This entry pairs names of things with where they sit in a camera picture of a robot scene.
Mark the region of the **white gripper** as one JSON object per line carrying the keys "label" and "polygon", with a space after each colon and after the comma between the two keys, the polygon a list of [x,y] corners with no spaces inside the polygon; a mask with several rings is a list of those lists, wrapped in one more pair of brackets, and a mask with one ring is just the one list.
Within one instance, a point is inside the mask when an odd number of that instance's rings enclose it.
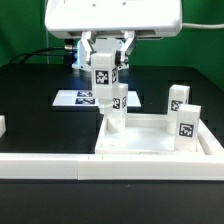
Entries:
{"label": "white gripper", "polygon": [[80,38],[91,64],[98,37],[122,38],[115,64],[125,65],[139,39],[176,36],[182,29],[181,0],[48,0],[45,26],[60,39]]}

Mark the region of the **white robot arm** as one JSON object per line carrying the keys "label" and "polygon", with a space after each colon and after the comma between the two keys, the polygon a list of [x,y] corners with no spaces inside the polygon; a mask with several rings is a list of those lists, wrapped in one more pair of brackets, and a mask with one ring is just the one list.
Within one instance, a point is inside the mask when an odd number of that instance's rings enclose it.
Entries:
{"label": "white robot arm", "polygon": [[94,48],[99,39],[121,40],[118,50],[109,49],[114,63],[127,63],[137,40],[174,37],[182,29],[181,0],[48,0],[47,30],[59,39],[79,39],[86,63],[106,53]]}

